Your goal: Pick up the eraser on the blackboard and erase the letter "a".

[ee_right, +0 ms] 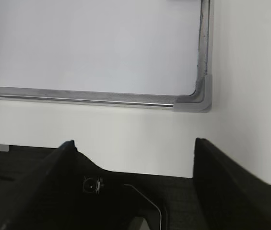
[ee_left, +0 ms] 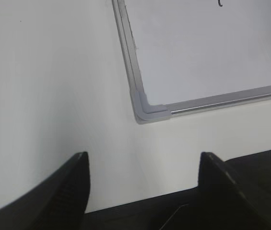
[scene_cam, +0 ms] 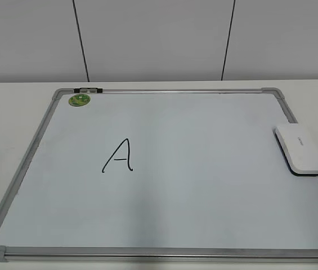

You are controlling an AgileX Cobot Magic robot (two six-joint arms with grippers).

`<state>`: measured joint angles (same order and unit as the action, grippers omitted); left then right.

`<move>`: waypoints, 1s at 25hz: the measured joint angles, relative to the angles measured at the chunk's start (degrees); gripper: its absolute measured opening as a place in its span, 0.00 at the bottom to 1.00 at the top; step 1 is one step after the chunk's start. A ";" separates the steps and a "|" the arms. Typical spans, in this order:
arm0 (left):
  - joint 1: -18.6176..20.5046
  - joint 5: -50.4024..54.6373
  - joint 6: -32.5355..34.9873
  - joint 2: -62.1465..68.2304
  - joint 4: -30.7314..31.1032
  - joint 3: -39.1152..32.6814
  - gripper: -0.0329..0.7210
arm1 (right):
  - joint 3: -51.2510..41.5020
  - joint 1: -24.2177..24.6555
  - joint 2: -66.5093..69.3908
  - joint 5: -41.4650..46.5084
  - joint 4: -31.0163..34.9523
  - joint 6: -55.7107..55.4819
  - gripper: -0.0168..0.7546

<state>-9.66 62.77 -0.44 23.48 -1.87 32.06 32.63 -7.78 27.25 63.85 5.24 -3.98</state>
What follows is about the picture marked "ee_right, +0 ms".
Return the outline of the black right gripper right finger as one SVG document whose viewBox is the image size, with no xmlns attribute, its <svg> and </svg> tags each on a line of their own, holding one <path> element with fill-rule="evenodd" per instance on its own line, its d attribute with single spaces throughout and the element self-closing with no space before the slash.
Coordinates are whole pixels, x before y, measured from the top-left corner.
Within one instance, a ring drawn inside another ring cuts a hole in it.
<svg viewBox="0 0 271 230">
<path fill-rule="evenodd" d="M 271 185 L 197 138 L 193 185 L 208 230 L 271 230 Z"/>
</svg>

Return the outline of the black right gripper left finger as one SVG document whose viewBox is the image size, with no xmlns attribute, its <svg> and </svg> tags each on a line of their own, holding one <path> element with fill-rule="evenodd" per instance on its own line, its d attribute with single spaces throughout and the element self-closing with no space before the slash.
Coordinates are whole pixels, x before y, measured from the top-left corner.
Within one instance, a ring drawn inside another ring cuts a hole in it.
<svg viewBox="0 0 271 230">
<path fill-rule="evenodd" d="M 0 230 L 65 230 L 76 191 L 77 149 L 63 143 L 7 195 Z"/>
</svg>

